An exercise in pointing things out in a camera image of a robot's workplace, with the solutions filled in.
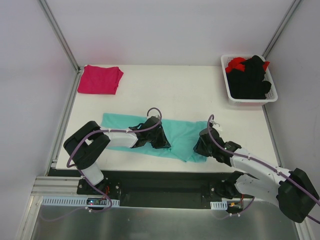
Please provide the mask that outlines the teal t shirt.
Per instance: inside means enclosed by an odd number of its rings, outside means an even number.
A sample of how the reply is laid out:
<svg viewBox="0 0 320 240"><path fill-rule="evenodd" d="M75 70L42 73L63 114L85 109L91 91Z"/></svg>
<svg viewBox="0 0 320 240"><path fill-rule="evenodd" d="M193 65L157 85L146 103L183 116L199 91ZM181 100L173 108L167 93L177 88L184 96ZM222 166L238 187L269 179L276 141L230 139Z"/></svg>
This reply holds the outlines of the teal t shirt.
<svg viewBox="0 0 320 240"><path fill-rule="evenodd" d="M125 129L144 123L146 117L116 113L104 113L101 126L111 129ZM170 148L155 149L150 143L138 148L112 147L112 150L132 152L161 158L178 159L183 162L204 163L206 156L194 152L199 133L207 127L206 121L183 121L163 119L162 126Z"/></svg>

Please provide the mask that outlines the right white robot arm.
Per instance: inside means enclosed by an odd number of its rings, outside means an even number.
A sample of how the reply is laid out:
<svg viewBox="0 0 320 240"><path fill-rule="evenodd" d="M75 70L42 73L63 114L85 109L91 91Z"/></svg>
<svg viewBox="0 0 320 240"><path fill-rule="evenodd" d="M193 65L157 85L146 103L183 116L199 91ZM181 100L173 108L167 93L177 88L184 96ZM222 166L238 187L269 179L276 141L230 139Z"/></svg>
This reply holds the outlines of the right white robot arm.
<svg viewBox="0 0 320 240"><path fill-rule="evenodd" d="M272 166L239 144L223 141L214 128L199 133L193 150L236 169L214 188L222 198L232 199L239 194L256 197L278 207L296 223L302 223L320 203L319 194L303 170Z"/></svg>

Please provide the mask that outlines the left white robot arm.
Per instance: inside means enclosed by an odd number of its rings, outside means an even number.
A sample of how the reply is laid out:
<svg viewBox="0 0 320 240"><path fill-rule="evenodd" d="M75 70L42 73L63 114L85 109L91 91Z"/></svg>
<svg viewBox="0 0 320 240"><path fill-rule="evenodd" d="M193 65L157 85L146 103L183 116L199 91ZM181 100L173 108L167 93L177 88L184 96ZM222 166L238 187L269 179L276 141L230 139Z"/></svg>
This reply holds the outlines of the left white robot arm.
<svg viewBox="0 0 320 240"><path fill-rule="evenodd" d="M135 149L150 144L154 149L169 149L162 122L151 116L145 122L127 129L104 129L95 121L89 121L70 136L63 144L70 161L89 181L88 188L99 195L105 191L105 177L97 159L106 148L125 147Z"/></svg>

